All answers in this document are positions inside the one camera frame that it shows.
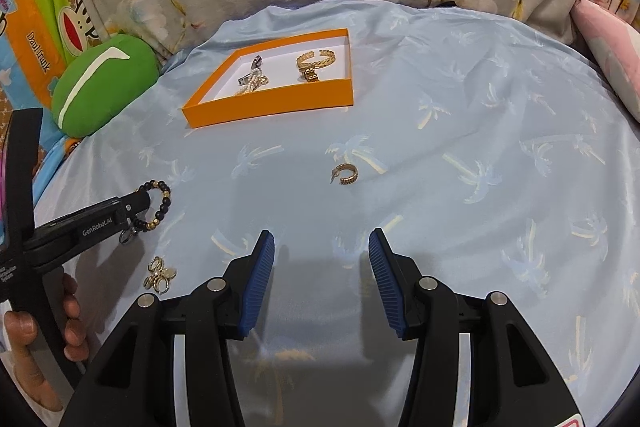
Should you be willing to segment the person's left hand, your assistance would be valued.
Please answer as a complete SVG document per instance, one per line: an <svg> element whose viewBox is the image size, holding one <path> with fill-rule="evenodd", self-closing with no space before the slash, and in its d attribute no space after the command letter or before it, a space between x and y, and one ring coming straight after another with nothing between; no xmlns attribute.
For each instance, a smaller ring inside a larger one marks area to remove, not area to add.
<svg viewBox="0 0 640 427"><path fill-rule="evenodd" d="M78 369L80 363L88 361L90 349L85 325L80 321L80 304L75 296L77 282L64 272L55 275L60 281L53 287L61 291L60 306L65 321L62 329L63 355L74 369ZM6 340L9 346L9 350L2 353L1 362L14 384L32 410L47 425L55 425L66 408L67 390L61 381L62 374L53 368L55 359L35 317L26 311L2 305L1 339Z"/></svg>

